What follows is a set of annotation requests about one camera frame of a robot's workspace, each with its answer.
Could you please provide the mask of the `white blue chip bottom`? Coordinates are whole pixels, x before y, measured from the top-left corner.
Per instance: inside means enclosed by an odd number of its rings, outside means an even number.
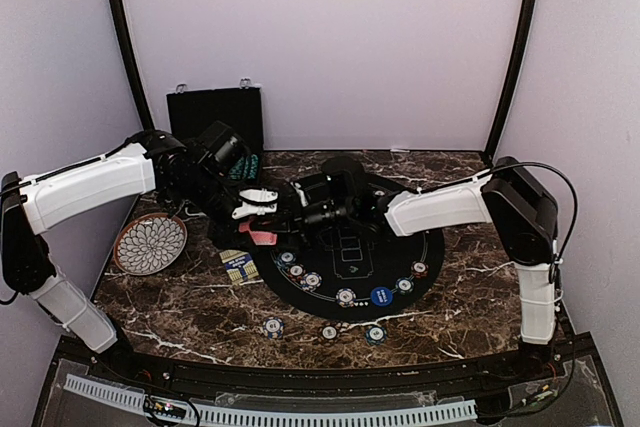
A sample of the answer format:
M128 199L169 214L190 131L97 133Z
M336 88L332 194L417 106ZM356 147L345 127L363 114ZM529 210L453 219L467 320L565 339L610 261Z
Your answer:
M336 302L342 308L353 307L356 302L356 294L350 288L341 288L336 293Z

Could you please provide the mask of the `brown white chip stack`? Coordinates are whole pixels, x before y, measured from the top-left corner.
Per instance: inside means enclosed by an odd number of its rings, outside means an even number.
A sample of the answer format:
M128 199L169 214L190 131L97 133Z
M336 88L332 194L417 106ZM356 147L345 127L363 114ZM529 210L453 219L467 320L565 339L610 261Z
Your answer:
M339 331L334 325L325 325L320 329L320 338L323 342L336 342L339 338Z

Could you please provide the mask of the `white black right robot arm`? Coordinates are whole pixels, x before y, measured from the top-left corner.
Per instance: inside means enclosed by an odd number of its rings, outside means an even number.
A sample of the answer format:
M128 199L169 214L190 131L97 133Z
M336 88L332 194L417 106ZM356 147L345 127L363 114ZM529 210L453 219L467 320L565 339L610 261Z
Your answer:
M335 157L283 187L257 255L261 277L286 303L326 320L373 321L418 303L447 263L447 237L488 234L516 268L520 337L510 360L521 381L549 363L555 329L557 211L553 196L513 158L440 187L419 190Z

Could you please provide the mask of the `red chip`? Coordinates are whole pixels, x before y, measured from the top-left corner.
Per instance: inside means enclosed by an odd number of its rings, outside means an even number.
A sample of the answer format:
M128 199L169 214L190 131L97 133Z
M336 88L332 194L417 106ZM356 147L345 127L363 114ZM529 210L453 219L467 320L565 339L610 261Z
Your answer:
M424 262L414 262L411 265L411 272L415 278L424 278L429 273L429 266Z

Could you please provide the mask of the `teal blue chip stack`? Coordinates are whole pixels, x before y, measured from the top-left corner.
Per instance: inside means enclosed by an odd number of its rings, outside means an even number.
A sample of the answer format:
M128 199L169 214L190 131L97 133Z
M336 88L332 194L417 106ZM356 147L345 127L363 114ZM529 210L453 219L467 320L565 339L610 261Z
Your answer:
M365 330L365 340L369 345L381 345L387 340L387 331L379 325L370 325Z

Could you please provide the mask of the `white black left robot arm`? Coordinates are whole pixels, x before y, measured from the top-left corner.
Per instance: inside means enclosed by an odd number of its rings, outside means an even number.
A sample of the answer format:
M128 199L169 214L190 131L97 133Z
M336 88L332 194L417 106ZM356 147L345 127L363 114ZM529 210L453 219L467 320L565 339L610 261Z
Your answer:
M240 137L215 127L208 141L184 142L161 130L132 135L104 154L26 177L10 172L1 182L1 278L81 340L120 383L141 374L120 328L67 276L50 250L67 225L87 226L111 206L144 194L178 210L187 203L233 237L251 216L275 212L270 189L233 181L228 171L245 153Z

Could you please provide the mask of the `red playing card deck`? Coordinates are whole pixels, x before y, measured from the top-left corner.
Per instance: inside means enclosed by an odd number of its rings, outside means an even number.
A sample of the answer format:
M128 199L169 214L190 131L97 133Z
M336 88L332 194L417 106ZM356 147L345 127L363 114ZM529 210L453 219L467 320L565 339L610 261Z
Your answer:
M250 246L275 246L278 235L264 230L254 219L247 219L238 226L238 233Z

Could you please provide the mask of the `orange chip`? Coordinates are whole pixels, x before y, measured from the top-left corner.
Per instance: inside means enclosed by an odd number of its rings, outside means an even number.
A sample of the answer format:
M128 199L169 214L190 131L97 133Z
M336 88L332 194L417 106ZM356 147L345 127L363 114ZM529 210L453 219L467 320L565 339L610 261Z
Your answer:
M306 273L305 268L302 265L295 264L288 268L288 276L292 279L300 279Z

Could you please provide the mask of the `blue white chip stack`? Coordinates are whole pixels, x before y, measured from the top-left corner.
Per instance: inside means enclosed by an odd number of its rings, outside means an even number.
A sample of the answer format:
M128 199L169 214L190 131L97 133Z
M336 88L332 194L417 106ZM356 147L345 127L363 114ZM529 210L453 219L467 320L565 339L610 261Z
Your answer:
M269 339L279 339L284 334L284 322L279 317L268 317L262 324L262 333Z

